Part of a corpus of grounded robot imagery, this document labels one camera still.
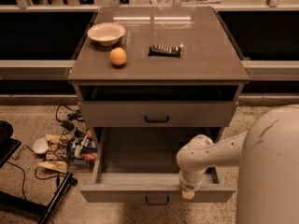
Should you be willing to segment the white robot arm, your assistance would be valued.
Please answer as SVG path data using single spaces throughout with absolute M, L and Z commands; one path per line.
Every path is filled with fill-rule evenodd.
M 197 135 L 177 154 L 182 195 L 209 167 L 239 167 L 236 224 L 299 224 L 299 105 L 275 108 L 248 132 L 214 143 Z

